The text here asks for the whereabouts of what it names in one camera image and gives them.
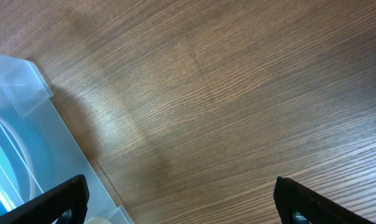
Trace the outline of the dark blue bowl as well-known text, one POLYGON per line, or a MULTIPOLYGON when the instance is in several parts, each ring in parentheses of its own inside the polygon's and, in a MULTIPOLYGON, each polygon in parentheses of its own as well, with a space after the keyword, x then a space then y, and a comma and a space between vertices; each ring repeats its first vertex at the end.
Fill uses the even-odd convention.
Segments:
POLYGON ((0 116, 0 216, 41 194, 22 135, 0 116))

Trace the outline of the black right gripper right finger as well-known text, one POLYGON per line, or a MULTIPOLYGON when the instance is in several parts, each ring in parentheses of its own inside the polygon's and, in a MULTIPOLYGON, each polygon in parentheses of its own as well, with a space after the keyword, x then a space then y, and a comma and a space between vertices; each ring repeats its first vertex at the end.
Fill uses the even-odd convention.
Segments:
POLYGON ((282 223, 372 224, 290 178, 277 178, 273 198, 282 223))

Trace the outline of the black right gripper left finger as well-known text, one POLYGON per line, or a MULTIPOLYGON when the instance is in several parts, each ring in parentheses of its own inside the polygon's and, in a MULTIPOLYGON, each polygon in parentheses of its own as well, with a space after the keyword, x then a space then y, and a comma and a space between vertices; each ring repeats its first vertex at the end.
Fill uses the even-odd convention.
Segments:
POLYGON ((90 193, 83 174, 0 216, 7 224, 83 224, 90 193))

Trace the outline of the yellow plastic cup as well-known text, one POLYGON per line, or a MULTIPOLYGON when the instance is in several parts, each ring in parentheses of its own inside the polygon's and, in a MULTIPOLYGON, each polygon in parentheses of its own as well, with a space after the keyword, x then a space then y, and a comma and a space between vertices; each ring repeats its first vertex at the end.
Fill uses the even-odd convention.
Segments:
POLYGON ((87 220, 84 224, 111 224, 111 222, 103 217, 92 217, 87 220))

